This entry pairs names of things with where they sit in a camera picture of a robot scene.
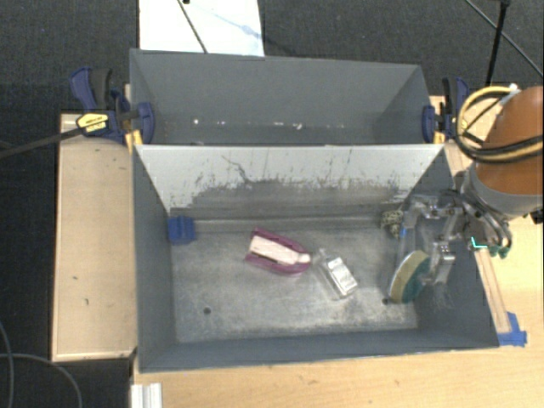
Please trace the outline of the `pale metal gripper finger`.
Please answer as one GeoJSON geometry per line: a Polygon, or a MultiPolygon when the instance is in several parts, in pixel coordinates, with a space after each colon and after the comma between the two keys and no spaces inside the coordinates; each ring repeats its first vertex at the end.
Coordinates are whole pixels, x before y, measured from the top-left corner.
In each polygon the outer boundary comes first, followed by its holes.
{"type": "Polygon", "coordinates": [[[456,254],[447,243],[436,244],[431,254],[431,284],[433,286],[446,284],[455,262],[456,254]]]}
{"type": "Polygon", "coordinates": [[[416,212],[404,212],[399,230],[396,269],[401,269],[416,250],[416,226],[418,219],[419,215],[416,212]]]}

